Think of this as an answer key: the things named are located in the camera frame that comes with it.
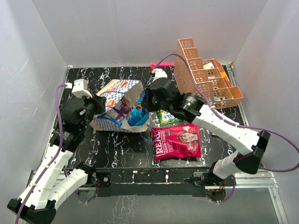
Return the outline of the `green yellow snack bag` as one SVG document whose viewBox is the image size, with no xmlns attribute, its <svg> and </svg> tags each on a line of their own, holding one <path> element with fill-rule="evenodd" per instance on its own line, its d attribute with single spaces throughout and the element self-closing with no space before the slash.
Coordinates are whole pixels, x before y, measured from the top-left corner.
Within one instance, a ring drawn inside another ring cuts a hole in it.
<svg viewBox="0 0 299 224">
<path fill-rule="evenodd" d="M 175 118 L 172 114 L 164 110 L 159 110 L 157 112 L 157 116 L 159 119 L 160 126 L 165 126 L 182 121 L 180 119 Z"/>
</svg>

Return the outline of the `blue checkered paper bag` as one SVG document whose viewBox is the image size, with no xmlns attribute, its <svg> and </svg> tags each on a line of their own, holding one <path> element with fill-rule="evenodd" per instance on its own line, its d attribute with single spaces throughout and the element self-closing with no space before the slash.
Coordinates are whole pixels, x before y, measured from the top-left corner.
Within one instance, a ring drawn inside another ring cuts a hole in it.
<svg viewBox="0 0 299 224">
<path fill-rule="evenodd" d="M 134 108 L 142 111 L 137 99 L 142 95 L 143 85 L 140 80 L 113 79 L 97 93 L 105 97 L 105 110 L 94 115 L 90 126 L 95 131 L 115 131 L 125 133 L 142 133 L 148 130 L 149 115 L 140 120 L 138 125 L 129 123 L 129 116 Z"/>
</svg>

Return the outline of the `blue snack bag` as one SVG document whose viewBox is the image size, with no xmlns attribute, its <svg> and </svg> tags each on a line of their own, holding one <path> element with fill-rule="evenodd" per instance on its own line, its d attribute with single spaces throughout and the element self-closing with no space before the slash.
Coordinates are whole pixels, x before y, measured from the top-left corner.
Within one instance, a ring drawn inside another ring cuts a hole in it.
<svg viewBox="0 0 299 224">
<path fill-rule="evenodd" d="M 130 126 L 143 126 L 149 119 L 149 112 L 141 106 L 142 101 L 145 97 L 145 90 L 136 99 L 136 104 L 132 107 L 128 117 L 128 124 Z"/>
</svg>

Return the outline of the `pink REAL chips bag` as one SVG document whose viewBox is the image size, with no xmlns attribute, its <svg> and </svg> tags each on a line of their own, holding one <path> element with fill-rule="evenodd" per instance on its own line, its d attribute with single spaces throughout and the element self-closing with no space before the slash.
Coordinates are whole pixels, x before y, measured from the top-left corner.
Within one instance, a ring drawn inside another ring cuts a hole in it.
<svg viewBox="0 0 299 224">
<path fill-rule="evenodd" d="M 199 127 L 184 124 L 151 129 L 155 161 L 201 157 Z"/>
</svg>

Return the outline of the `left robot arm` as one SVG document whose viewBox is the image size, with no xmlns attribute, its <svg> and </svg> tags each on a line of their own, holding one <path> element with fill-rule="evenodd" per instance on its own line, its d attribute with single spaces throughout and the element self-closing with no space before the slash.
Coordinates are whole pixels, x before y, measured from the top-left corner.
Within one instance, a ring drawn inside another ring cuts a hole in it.
<svg viewBox="0 0 299 224">
<path fill-rule="evenodd" d="M 96 182 L 95 168 L 82 162 L 60 183 L 56 183 L 67 161 L 85 137 L 94 115 L 105 111 L 106 98 L 95 94 L 69 100 L 58 113 L 47 153 L 24 192 L 11 199 L 8 209 L 29 224 L 50 224 L 61 204 L 80 186 Z"/>
</svg>

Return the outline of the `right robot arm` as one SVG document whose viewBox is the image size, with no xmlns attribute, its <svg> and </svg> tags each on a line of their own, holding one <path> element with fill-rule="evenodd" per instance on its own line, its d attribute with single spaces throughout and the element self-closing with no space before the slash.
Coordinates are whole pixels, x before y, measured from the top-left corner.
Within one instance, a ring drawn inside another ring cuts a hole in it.
<svg viewBox="0 0 299 224">
<path fill-rule="evenodd" d="M 236 149 L 230 156 L 212 164 L 210 170 L 201 176 L 204 182 L 219 185 L 235 173 L 254 175 L 258 172 L 271 136 L 269 132 L 256 132 L 240 128 L 232 121 L 226 122 L 220 113 L 213 111 L 206 104 L 203 98 L 194 93 L 181 94 L 174 83 L 167 78 L 159 78 L 145 87 L 142 106 L 149 112 L 162 109 L 178 119 L 202 127 Z"/>
</svg>

